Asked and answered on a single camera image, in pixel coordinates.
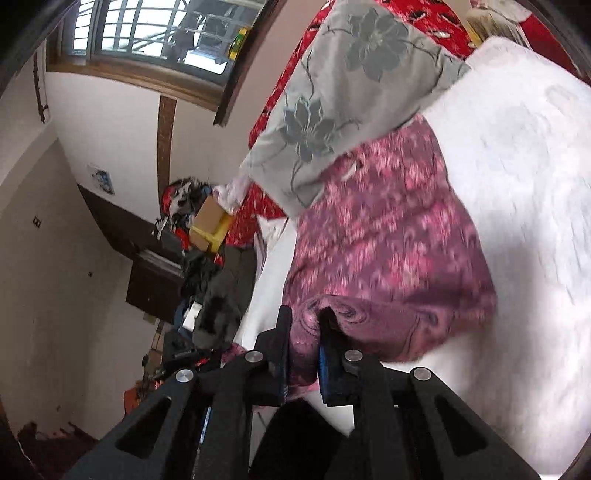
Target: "pink floral fabric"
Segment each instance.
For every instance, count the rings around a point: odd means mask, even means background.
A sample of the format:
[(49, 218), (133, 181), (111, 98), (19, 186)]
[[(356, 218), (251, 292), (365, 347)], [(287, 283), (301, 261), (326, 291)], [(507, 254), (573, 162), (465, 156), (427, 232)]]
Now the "pink floral fabric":
[(316, 379), (321, 309), (334, 311), (353, 347), (383, 361), (418, 359), (492, 316), (476, 228), (425, 119), (342, 155), (323, 180), (324, 196), (300, 217), (284, 288), (291, 385)]

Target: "pile of clothes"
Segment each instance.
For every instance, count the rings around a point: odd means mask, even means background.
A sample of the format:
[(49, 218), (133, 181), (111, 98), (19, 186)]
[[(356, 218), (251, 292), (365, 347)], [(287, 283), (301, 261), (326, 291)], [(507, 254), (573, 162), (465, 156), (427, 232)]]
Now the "pile of clothes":
[(191, 250), (189, 230), (193, 216), (212, 191), (212, 185), (194, 178), (177, 180), (164, 189), (160, 199), (162, 216), (152, 233), (164, 248), (174, 252)]
[[(202, 349), (230, 345), (251, 301), (257, 270), (252, 247), (222, 245), (217, 254), (191, 244), (189, 230), (213, 186), (194, 178), (166, 187), (161, 198), (162, 217), (154, 236), (164, 248), (178, 253), (184, 282), (175, 327)], [(187, 317), (196, 314), (187, 322)]]

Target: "dark wooden cabinet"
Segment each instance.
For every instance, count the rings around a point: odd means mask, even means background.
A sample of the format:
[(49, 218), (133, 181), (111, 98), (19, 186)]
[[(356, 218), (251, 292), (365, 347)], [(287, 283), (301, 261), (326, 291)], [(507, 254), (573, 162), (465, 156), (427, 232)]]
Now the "dark wooden cabinet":
[(139, 258), (134, 261), (127, 287), (127, 303), (168, 323), (181, 302), (183, 279)]

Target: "pillow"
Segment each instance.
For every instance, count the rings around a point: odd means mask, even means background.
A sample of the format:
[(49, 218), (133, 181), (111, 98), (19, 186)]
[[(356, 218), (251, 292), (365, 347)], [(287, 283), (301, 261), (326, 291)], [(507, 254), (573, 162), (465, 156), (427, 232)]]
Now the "pillow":
[(336, 157), (404, 125), (466, 71), (374, 0), (337, 0), (241, 169), (297, 216)]

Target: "white cloth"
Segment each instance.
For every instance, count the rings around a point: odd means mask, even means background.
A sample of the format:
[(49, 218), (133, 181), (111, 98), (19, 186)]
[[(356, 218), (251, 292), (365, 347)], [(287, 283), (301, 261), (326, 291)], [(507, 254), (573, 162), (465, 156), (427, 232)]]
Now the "white cloth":
[(240, 173), (227, 185), (218, 185), (213, 188), (213, 194), (217, 204), (222, 207), (226, 213), (234, 215), (242, 205), (252, 180), (246, 174)]
[(183, 320), (184, 329), (188, 330), (189, 332), (195, 330), (195, 318), (197, 317), (197, 315), (199, 315), (199, 312), (202, 308), (203, 306), (201, 304), (197, 303), (196, 301), (193, 302), (191, 308), (187, 310), (187, 313)]
[(274, 247), (267, 250), (265, 266), (252, 292), (248, 306), (234, 341), (251, 350), (256, 336), (275, 328), (277, 314), (283, 300), (283, 285), (291, 267), (296, 248), (297, 221), (289, 220)]
[(515, 23), (524, 22), (532, 14), (515, 0), (472, 0), (470, 3), (476, 8), (493, 10)]
[(591, 89), (501, 38), (468, 62), (424, 116), (478, 229), (498, 315), (464, 340), (460, 372), (430, 361), (460, 355), (450, 343), (420, 363), (537, 471), (562, 474), (591, 432)]

